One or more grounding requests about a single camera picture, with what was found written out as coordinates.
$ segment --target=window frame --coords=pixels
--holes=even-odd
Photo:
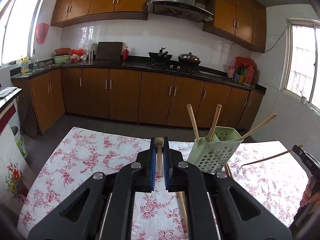
[[[296,98],[297,100],[301,100],[301,96],[297,95],[296,93],[293,93],[292,91],[288,90],[287,84],[289,80],[289,74],[291,69],[291,60],[292,60],[292,26],[305,26],[305,27],[311,27],[314,29],[315,34],[315,41],[316,41],[316,53],[315,53],[315,73],[313,78],[313,84],[312,89],[310,93],[309,101],[307,101],[307,105],[310,108],[313,108],[313,110],[316,110],[316,113],[320,115],[320,109],[314,106],[312,102],[315,85],[316,85],[316,75],[318,71],[318,42],[316,38],[316,28],[320,29],[320,21],[318,20],[312,20],[312,19],[303,19],[303,18],[287,18],[287,30],[286,30],[286,53],[285,53],[285,59],[284,59],[284,71],[283,76],[281,80],[281,91],[286,91],[289,93],[292,97]]]
[[[38,15],[39,15],[39,11],[40,11],[40,8],[41,8],[42,1],[43,0],[38,0],[37,1],[35,10],[33,12],[32,21],[31,21],[31,24],[30,24],[29,39],[28,39],[28,49],[27,49],[27,56],[29,57],[29,59],[32,59],[33,49],[31,49],[31,47],[34,44],[34,36],[35,36],[35,31],[36,31],[36,20],[37,20]],[[8,20],[7,20],[7,23],[6,23],[6,27],[8,25],[8,22],[9,22],[9,19],[10,19],[10,16],[11,16],[11,12],[12,12],[12,9],[13,9],[13,6],[14,6],[15,2],[16,2],[16,0],[13,1],[13,5],[12,5],[11,10],[9,12],[9,16],[8,16]],[[6,32],[7,32],[7,28],[5,28],[5,30],[4,30],[4,36],[3,36],[3,40],[2,40],[2,49],[0,51],[1,52],[0,68],[8,66],[10,64],[9,62],[5,63],[5,64],[2,63],[2,55],[3,55],[3,49],[4,49],[4,39],[5,39]],[[21,58],[16,59],[17,63],[19,63],[20,61],[21,61]]]

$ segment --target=perforated plastic basket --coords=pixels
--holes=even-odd
[[[217,126],[210,142],[200,138],[196,140],[188,157],[188,162],[196,165],[201,171],[213,173],[221,171],[243,140],[233,128]]]

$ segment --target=metal screw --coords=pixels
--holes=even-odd
[[[188,163],[187,163],[187,162],[179,162],[179,163],[178,163],[178,166],[179,166],[180,168],[187,168],[187,167],[188,167]]]
[[[138,163],[138,162],[131,163],[131,168],[133,169],[138,169],[140,167],[141,167],[141,163]]]
[[[102,179],[103,178],[103,173],[102,172],[96,172],[95,174],[92,175],[94,179]]]
[[[227,177],[227,174],[224,171],[218,171],[217,172],[217,177],[219,179],[225,179]]]

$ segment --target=black countertop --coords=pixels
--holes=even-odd
[[[10,95],[0,99],[0,113],[21,93],[22,89],[17,88]]]
[[[248,91],[255,91],[261,94],[266,93],[266,88],[260,85],[256,85],[255,88],[248,88],[244,86],[239,86],[232,83],[232,79],[227,77],[227,73],[203,67],[203,66],[195,66],[193,72],[185,72],[182,71],[185,68],[181,67],[180,69],[177,69],[177,65],[179,62],[177,61],[170,61],[171,64],[173,64],[173,68],[164,68],[161,66],[152,66],[145,58],[143,57],[129,57],[129,60],[127,61],[109,61],[109,60],[85,60],[80,61],[77,63],[65,63],[65,64],[59,64],[59,65],[52,65],[45,67],[44,69],[39,69],[36,71],[30,71],[26,74],[17,74],[15,76],[12,76],[11,79],[20,79],[20,78],[34,78],[36,76],[40,76],[44,73],[50,72],[52,70],[58,69],[58,68],[73,68],[73,67],[95,67],[95,68],[117,68],[117,69],[129,69],[129,70],[139,70],[139,71],[149,71],[149,72],[155,72],[155,73],[164,73],[164,74],[171,74],[176,76],[182,76],[182,77],[188,77],[188,78],[194,78],[198,80],[203,81],[209,81],[209,82],[215,82],[219,84],[229,85],[232,87],[241,88]]]

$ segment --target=kitchen counter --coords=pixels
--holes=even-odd
[[[94,67],[94,68],[120,68],[120,69],[130,69],[130,70],[139,70],[139,71],[149,71],[149,72],[155,72],[155,73],[163,73],[163,74],[171,74],[176,76],[182,76],[187,78],[193,78],[203,81],[209,81],[209,82],[215,82],[220,83],[224,85],[229,85],[232,87],[241,88],[248,91],[255,91],[261,94],[266,93],[266,88],[260,85],[256,85],[255,88],[248,88],[240,85],[236,85],[232,83],[232,79],[228,78],[225,72],[218,71],[215,69],[203,67],[203,66],[195,66],[194,72],[188,73],[185,71],[181,71],[183,67],[177,69],[176,65],[173,66],[172,69],[170,68],[162,68],[159,66],[151,66],[148,61],[143,59],[137,59],[138,57],[132,57],[133,59],[130,59],[127,61],[109,61],[109,60],[85,60],[80,61],[77,63],[65,63],[65,64],[57,64],[57,65],[51,65],[48,67],[45,67],[43,69],[38,69],[35,71],[30,71],[29,73],[25,74],[17,74],[15,76],[12,76],[11,79],[20,79],[20,78],[34,78],[36,76],[40,76],[42,74],[45,74],[47,72],[50,72],[52,70],[58,69],[58,68],[73,68],[73,67],[81,67],[81,68],[87,68],[87,67]]]

